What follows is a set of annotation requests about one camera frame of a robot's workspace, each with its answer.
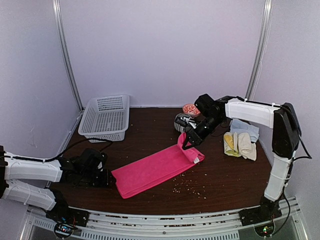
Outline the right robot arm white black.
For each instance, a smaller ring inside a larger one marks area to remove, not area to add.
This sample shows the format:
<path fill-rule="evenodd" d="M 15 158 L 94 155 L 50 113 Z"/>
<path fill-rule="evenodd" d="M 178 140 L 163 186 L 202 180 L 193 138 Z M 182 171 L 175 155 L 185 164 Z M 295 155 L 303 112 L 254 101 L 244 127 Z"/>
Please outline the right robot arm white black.
<path fill-rule="evenodd" d="M 289 102 L 262 103 L 229 95 L 213 99 L 208 94 L 200 95 L 194 104 L 204 118 L 186 132 L 183 150 L 201 145 L 227 119 L 231 123 L 244 121 L 272 131 L 269 145 L 273 160 L 259 206 L 240 212 L 245 220 L 268 220 L 277 213 L 279 201 L 291 179 L 296 152 L 302 143 L 302 130 L 294 106 Z"/>

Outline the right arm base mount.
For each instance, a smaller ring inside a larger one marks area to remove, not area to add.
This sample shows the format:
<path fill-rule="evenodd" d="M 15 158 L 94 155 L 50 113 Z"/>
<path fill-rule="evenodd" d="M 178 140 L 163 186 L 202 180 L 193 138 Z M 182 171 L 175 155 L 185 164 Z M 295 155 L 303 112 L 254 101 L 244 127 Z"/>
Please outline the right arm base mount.
<path fill-rule="evenodd" d="M 261 206 L 242 209 L 238 214 L 242 226 L 260 224 L 282 216 L 282 212 L 279 209 L 269 212 L 268 210 L 263 210 Z"/>

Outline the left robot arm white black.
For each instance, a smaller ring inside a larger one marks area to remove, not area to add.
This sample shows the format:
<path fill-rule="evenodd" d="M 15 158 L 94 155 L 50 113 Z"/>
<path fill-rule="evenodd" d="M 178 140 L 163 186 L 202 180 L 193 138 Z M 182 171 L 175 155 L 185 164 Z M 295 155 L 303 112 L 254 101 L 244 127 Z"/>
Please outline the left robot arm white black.
<path fill-rule="evenodd" d="M 32 158 L 0 150 L 0 197 L 44 210 L 56 221 L 67 222 L 75 216 L 58 190 L 39 188 L 28 180 L 67 183 L 74 186 L 107 188 L 115 177 L 106 168 L 108 156 L 92 148 L 81 155 L 51 159 Z"/>

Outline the pink microfibre towel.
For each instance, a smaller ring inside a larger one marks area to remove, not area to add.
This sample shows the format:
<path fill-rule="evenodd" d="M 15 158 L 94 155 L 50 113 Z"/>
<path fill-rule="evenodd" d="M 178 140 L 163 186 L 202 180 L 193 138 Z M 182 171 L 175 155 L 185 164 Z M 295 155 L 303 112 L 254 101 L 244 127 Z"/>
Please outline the pink microfibre towel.
<path fill-rule="evenodd" d="M 194 147 L 183 149 L 187 134 L 181 133 L 177 144 L 127 164 L 111 172 L 123 199 L 131 198 L 183 173 L 205 159 Z"/>

